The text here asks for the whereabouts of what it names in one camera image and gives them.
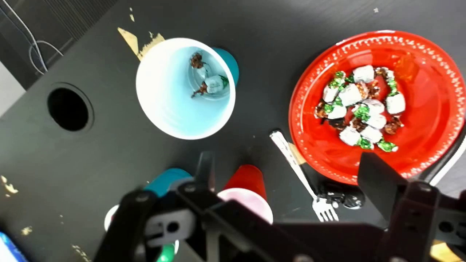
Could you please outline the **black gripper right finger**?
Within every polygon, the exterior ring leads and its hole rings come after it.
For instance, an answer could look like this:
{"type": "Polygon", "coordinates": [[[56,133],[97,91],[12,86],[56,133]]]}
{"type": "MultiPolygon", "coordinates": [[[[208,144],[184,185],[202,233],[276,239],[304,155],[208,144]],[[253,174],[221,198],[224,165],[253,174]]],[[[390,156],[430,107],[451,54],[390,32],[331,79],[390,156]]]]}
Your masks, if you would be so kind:
{"type": "Polygon", "coordinates": [[[385,160],[363,153],[359,184],[387,220],[368,223],[282,224],[277,251],[309,262],[438,262],[436,240],[466,259],[466,201],[443,195],[426,182],[408,182],[385,160]]]}

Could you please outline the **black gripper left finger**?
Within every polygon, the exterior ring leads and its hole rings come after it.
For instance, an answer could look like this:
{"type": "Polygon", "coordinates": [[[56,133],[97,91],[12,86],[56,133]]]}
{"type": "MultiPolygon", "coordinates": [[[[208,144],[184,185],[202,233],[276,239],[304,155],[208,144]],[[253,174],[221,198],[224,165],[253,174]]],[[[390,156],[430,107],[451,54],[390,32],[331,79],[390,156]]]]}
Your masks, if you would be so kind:
{"type": "Polygon", "coordinates": [[[158,262],[184,242],[202,262],[272,262],[272,224],[237,200],[212,191],[215,155],[205,152],[194,176],[158,176],[123,197],[94,262],[158,262]]]}

